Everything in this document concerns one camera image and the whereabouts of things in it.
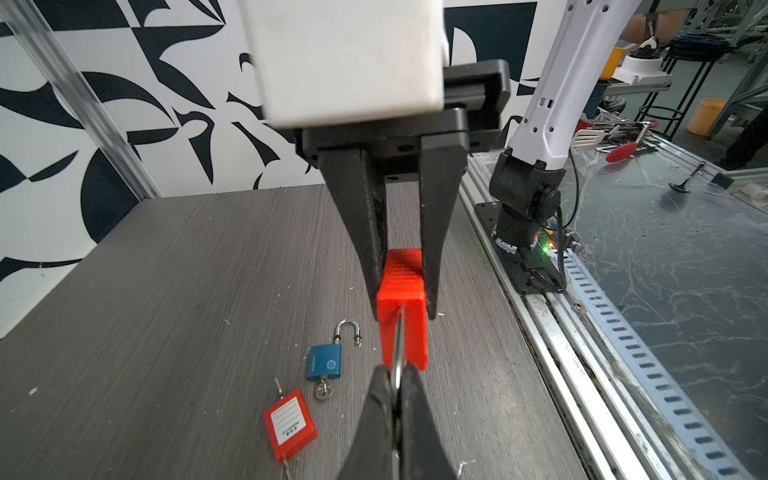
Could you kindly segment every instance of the yellow bucket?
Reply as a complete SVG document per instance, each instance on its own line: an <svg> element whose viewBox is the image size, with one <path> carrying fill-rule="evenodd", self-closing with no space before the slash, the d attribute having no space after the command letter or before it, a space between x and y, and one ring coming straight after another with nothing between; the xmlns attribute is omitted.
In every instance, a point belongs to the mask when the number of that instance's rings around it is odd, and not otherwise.
<svg viewBox="0 0 768 480"><path fill-rule="evenodd" d="M621 61L621 56L624 55L626 51L626 48L614 47L611 56L608 57L608 63L605 64L605 68L603 68L603 73L600 74L601 80L607 80L614 76L616 67L619 66L619 62Z"/></svg>
<svg viewBox="0 0 768 480"><path fill-rule="evenodd" d="M702 98L701 105L696 109L696 113L694 113L685 129L694 135L706 137L707 132L717 119L717 115L723 111L726 103L727 101L722 98Z"/></svg>

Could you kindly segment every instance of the padlock shackle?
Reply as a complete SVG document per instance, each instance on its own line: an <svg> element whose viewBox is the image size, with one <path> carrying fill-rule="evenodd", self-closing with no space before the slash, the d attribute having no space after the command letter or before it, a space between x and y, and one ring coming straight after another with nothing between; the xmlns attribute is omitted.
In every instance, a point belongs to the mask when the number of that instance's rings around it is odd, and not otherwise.
<svg viewBox="0 0 768 480"><path fill-rule="evenodd" d="M341 327L345 323L351 323L355 327L355 345L360 346L360 341L362 340L362 337L360 336L360 324L357 323L357 320L346 318L339 322L339 325L336 325L336 330L333 332L333 342L339 343L341 341Z"/></svg>

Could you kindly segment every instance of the black and white patterned wall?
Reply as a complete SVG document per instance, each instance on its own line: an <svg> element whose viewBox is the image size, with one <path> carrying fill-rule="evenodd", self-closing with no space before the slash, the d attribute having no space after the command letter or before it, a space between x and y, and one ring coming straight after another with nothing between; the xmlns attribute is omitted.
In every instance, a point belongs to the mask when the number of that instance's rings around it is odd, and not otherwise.
<svg viewBox="0 0 768 480"><path fill-rule="evenodd" d="M164 196L322 183L271 129L237 0L36 0ZM452 63L505 58L518 96L564 0L445 0ZM0 23L0 337L137 203Z"/></svg>

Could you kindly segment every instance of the black mounting plate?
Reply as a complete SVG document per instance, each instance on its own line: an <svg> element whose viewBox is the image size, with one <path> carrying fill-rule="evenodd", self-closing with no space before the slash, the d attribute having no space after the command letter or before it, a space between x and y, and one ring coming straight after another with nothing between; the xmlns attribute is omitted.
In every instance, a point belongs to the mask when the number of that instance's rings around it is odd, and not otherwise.
<svg viewBox="0 0 768 480"><path fill-rule="evenodd" d="M498 221L498 212L502 209L501 202L486 202L475 205L475 213L480 219L483 230L491 236L493 227ZM512 286L521 295L529 293L547 293L552 288L545 285L539 275L556 287L561 286L561 278L558 269L549 260L549 257L536 244L533 249L521 248L517 253L509 253L493 244L498 258L502 261L504 270L509 276Z"/></svg>

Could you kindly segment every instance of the black pants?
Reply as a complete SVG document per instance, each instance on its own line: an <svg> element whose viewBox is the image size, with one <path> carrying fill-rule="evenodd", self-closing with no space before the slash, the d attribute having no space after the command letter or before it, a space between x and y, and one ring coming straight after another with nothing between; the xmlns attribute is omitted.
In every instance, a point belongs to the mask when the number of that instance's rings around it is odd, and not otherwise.
<svg viewBox="0 0 768 480"><path fill-rule="evenodd" d="M736 170L752 160L760 147L768 143L768 108L764 108L728 147L725 158L717 164L726 170Z"/></svg>

